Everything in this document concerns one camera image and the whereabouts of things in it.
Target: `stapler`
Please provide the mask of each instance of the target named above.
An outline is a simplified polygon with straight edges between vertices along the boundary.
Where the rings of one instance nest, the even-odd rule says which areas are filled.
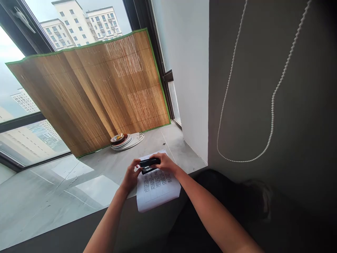
[[[149,173],[156,168],[151,168],[150,166],[153,164],[160,164],[160,159],[159,158],[151,158],[151,159],[146,159],[140,161],[139,165],[143,168],[142,174],[145,175],[146,173]]]

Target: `sky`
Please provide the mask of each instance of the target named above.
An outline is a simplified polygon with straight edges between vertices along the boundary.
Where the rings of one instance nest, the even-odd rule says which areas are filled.
[[[51,2],[55,0],[25,0],[32,13],[39,22],[60,18]],[[130,33],[131,27],[126,15],[123,0],[77,0],[83,9],[83,12],[113,6],[120,29],[124,34]],[[15,118],[27,115],[26,111],[19,106],[11,95],[18,93],[18,89],[22,88],[17,79],[5,65],[10,61],[21,60],[25,56],[0,27],[0,106],[12,114]]]

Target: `paper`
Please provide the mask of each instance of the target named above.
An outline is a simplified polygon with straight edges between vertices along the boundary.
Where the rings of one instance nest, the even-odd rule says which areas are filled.
[[[153,154],[156,153],[167,154],[165,149]],[[140,157],[139,159],[149,159],[153,154]],[[178,198],[180,189],[180,183],[172,173],[167,173],[160,169],[155,169],[145,175],[140,173],[137,179],[138,211],[143,213]]]

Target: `white bead chain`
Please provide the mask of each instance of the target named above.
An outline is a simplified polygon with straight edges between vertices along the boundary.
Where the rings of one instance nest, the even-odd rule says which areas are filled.
[[[232,58],[232,65],[231,65],[231,71],[229,72],[229,78],[228,78],[228,83],[227,83],[227,88],[226,88],[226,92],[225,92],[225,97],[224,97],[224,102],[222,103],[222,109],[221,109],[221,114],[220,114],[220,122],[219,122],[219,129],[218,129],[218,138],[217,138],[217,149],[218,149],[218,152],[219,154],[225,158],[226,160],[228,161],[231,161],[231,162],[251,162],[251,161],[254,161],[256,160],[257,158],[259,158],[260,156],[262,156],[265,151],[267,150],[267,148],[269,147],[270,145],[270,141],[271,141],[271,137],[273,136],[273,131],[274,131],[274,100],[275,100],[275,95],[276,95],[276,92],[278,90],[278,88],[280,87],[282,81],[283,81],[283,78],[285,76],[285,72],[288,68],[288,64],[290,62],[290,58],[291,58],[291,55],[294,51],[294,48],[295,48],[295,44],[296,44],[296,40],[298,38],[298,35],[299,35],[299,32],[302,28],[302,25],[303,25],[303,21],[305,19],[305,15],[307,14],[308,12],[308,9],[309,9],[309,6],[310,6],[310,3],[311,3],[311,0],[309,0],[306,4],[306,8],[304,9],[304,13],[302,15],[302,19],[301,19],[301,22],[300,24],[298,25],[298,28],[297,28],[297,32],[296,32],[296,35],[295,35],[295,38],[294,38],[294,41],[292,42],[292,46],[290,48],[290,52],[289,52],[289,55],[288,55],[288,58],[287,58],[287,61],[285,62],[285,65],[284,65],[284,68],[283,68],[283,72],[282,72],[282,75],[281,75],[281,78],[280,78],[280,81],[278,82],[277,86],[276,86],[276,89],[273,93],[273,96],[271,97],[271,129],[270,129],[270,135],[269,135],[269,138],[268,138],[268,142],[267,142],[267,146],[265,147],[265,149],[262,151],[261,154],[259,154],[257,157],[251,159],[251,160],[247,160],[247,161],[234,161],[234,160],[230,160],[226,157],[224,157],[220,151],[219,151],[219,133],[220,133],[220,127],[221,127],[221,119],[222,119],[222,113],[223,113],[223,110],[224,110],[224,105],[225,105],[225,100],[226,100],[226,96],[227,96],[227,92],[228,92],[228,87],[229,87],[229,83],[230,83],[230,80],[231,80],[231,76],[232,76],[232,71],[233,71],[233,65],[234,65],[234,58],[235,58],[235,52],[236,52],[236,47],[238,45],[238,41],[239,41],[239,36],[240,36],[240,32],[241,32],[241,27],[242,27],[242,22],[243,22],[243,17],[245,15],[245,11],[246,11],[246,6],[247,6],[247,2],[248,0],[246,0],[245,2],[245,6],[243,8],[243,12],[242,12],[242,16],[241,16],[241,21],[240,21],[240,26],[239,26],[239,32],[238,32],[238,36],[236,38],[236,42],[235,42],[235,46],[234,46],[234,52],[233,52],[233,58]]]

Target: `person's left hand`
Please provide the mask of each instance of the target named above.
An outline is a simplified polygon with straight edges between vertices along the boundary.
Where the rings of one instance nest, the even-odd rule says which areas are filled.
[[[137,171],[134,171],[136,165],[139,165],[140,159],[134,159],[130,166],[127,168],[124,179],[120,188],[125,189],[128,193],[135,187],[137,184],[137,177],[143,168],[138,168]]]

